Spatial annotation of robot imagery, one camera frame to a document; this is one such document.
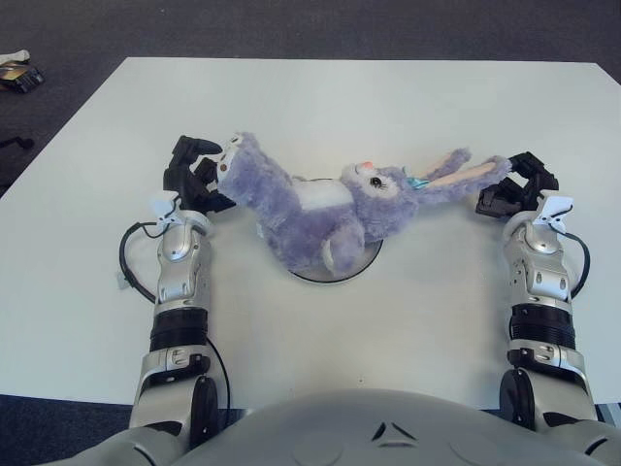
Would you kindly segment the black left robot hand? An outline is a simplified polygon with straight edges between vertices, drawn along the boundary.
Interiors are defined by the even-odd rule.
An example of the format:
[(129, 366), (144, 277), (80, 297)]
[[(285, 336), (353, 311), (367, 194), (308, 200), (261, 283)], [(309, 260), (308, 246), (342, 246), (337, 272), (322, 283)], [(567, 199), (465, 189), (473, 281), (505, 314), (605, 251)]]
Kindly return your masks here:
[(182, 210), (201, 214), (219, 213), (231, 209), (236, 203), (217, 189), (208, 190), (210, 183), (218, 181), (217, 163), (207, 155), (222, 153), (222, 147), (212, 141), (180, 136), (173, 157), (163, 175), (163, 188), (180, 197)]

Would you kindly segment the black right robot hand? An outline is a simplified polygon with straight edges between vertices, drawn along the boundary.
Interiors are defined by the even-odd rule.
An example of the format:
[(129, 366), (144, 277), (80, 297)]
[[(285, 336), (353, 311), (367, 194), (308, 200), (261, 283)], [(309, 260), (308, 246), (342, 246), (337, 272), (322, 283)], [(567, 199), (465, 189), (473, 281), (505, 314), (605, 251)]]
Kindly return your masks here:
[(516, 154), (509, 161), (510, 172), (518, 174), (526, 183), (521, 186), (510, 177), (505, 177), (482, 189), (475, 206), (477, 214), (500, 218), (535, 211), (544, 190), (559, 189), (556, 177), (531, 152)]

